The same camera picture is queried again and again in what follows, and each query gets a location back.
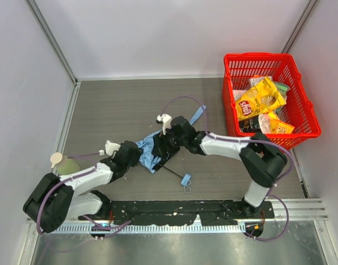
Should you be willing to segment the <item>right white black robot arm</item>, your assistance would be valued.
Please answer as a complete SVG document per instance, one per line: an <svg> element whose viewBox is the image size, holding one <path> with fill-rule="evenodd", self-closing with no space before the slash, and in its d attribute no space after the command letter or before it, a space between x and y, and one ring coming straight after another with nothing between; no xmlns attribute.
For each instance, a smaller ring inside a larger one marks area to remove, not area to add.
<svg viewBox="0 0 338 265"><path fill-rule="evenodd" d="M154 136L154 156L170 160L182 147L202 156L222 156L241 161L251 177L242 198L242 212L249 218L261 213L261 205L287 164L287 157L263 133L231 137L197 131L183 116L157 116L162 126Z"/></svg>

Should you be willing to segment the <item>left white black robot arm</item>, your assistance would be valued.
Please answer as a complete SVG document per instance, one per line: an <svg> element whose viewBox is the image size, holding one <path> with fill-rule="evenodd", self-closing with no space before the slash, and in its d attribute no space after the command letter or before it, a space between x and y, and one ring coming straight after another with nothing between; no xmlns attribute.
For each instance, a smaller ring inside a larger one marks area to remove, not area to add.
<svg viewBox="0 0 338 265"><path fill-rule="evenodd" d="M39 234L57 230L65 220L89 216L104 218L111 201L95 188L109 184L138 164L142 148L132 141L106 141L97 155L103 159L76 173L44 175L23 205Z"/></svg>

